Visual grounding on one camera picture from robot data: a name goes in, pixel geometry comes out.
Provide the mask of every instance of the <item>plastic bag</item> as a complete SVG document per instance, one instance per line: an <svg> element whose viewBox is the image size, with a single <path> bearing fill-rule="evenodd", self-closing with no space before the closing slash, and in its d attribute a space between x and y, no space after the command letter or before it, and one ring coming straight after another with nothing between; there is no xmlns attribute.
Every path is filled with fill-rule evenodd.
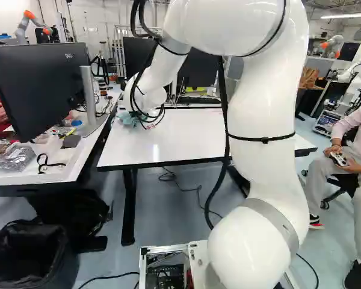
<svg viewBox="0 0 361 289"><path fill-rule="evenodd" d="M35 157L30 146L14 143L0 156L0 170L21 172Z"/></svg>

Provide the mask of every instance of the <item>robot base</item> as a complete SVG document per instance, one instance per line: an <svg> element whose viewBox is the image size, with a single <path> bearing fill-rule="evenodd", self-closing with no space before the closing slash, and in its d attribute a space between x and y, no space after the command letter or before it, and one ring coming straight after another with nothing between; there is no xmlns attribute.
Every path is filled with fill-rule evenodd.
<svg viewBox="0 0 361 289"><path fill-rule="evenodd" d="M184 287L187 287L187 272L191 269L195 289L226 289L211 267L208 257L207 240L193 241L173 246L142 247L140 250L139 289L152 289L148 271L155 266L184 264ZM284 289L300 289L290 270L280 280Z"/></svg>

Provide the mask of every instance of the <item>floor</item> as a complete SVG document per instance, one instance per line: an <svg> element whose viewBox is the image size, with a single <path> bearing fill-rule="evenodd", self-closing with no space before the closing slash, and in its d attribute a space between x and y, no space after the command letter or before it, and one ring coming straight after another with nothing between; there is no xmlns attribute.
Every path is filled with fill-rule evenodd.
<svg viewBox="0 0 361 289"><path fill-rule="evenodd" d="M313 119L296 120L296 130L304 138L315 143L319 150L308 157L297 159L297 172L306 169L309 163L329 139L311 131ZM216 182L220 164L199 164L170 167L177 173L183 188L202 185L201 197L205 200ZM141 246L171 245L203 240L209 235L203 211L197 206L195 192L183 193L172 183L159 182L162 169L143 169L138 173L137 215L135 224L136 243L121 247L120 235L123 220L124 185L121 172L97 173L94 169L88 186L101 192L110 204L114 199L114 220L107 223L99 235L108 236L108 247L102 253L81 255L81 267L75 288L95 276L117 275L138 271L138 256ZM227 176L212 204L212 210L225 215L243 201L243 197ZM16 219L30 219L33 209L22 198L0 198L0 229ZM348 196L341 196L331 203L330 209L321 215L326 229L309 232L300 249L316 269L322 289L343 288L342 281L348 271L356 250L353 240L353 207ZM302 289L315 288L315 277L310 268L300 259L292 263L292 271ZM95 281L86 288L132 289L136 276L121 279Z"/></svg>

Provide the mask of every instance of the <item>dell monitor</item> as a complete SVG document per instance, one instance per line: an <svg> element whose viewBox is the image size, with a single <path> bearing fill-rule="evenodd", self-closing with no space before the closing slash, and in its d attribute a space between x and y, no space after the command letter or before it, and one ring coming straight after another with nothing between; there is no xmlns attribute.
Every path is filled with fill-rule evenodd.
<svg viewBox="0 0 361 289"><path fill-rule="evenodd" d="M85 43L0 46L0 99L18 139L60 123L84 101Z"/></svg>
<svg viewBox="0 0 361 289"><path fill-rule="evenodd" d="M126 61L127 79L142 70L155 41L124 37L123 46ZM178 73L178 84L184 86L210 87L214 85L218 71L216 56L191 48L190 53Z"/></svg>

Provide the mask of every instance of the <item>black bag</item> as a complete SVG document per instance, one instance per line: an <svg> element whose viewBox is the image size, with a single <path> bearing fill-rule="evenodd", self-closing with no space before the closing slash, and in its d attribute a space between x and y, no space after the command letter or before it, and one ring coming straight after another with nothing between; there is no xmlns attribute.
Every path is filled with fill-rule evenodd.
<svg viewBox="0 0 361 289"><path fill-rule="evenodd" d="M65 227L74 249L95 236L108 217L108 205L94 190L71 189L27 199L44 224Z"/></svg>
<svg viewBox="0 0 361 289"><path fill-rule="evenodd" d="M78 270L62 226L19 220L0 230L0 288L71 289Z"/></svg>

